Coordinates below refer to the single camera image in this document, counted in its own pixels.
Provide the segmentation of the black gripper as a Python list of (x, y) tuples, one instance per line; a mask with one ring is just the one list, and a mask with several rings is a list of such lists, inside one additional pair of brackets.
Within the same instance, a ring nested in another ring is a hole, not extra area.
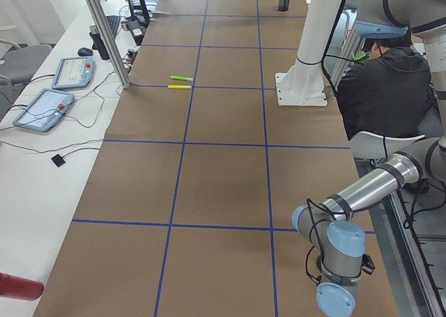
[(361, 271), (365, 272), (366, 274), (372, 274), (376, 269), (376, 266), (373, 262), (373, 259), (368, 254), (362, 255), (362, 261), (361, 261)]

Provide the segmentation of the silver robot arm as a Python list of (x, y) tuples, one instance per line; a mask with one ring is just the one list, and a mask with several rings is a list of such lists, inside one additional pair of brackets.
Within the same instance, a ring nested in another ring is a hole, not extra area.
[[(355, 32), (363, 38), (421, 38), (437, 94), (445, 109), (445, 0), (358, 0)], [(380, 164), (321, 203), (296, 208), (292, 223), (320, 251), (316, 303), (326, 316), (350, 316), (363, 273), (374, 271), (365, 252), (365, 234), (352, 218), (408, 183), (445, 179), (445, 138), (421, 139), (390, 152)]]

